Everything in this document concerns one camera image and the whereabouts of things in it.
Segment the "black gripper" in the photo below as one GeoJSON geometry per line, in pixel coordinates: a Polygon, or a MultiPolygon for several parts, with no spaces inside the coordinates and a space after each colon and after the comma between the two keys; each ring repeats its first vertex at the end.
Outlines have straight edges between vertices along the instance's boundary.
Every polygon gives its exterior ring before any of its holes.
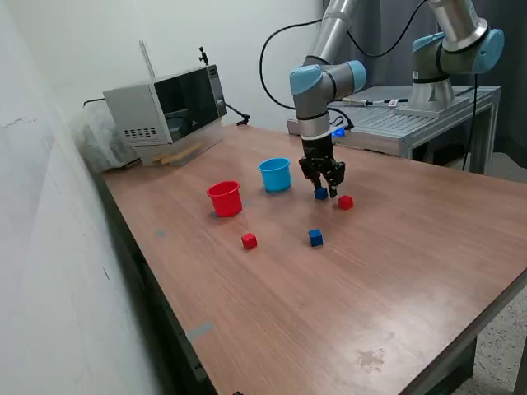
{"type": "Polygon", "coordinates": [[[329,196],[338,195],[338,186],[344,181],[345,163],[333,159],[333,140],[330,134],[325,137],[306,140],[301,139],[304,155],[299,160],[301,170],[314,189],[322,187],[320,172],[313,160],[327,160],[324,163],[323,176],[329,186],[329,196]]]}

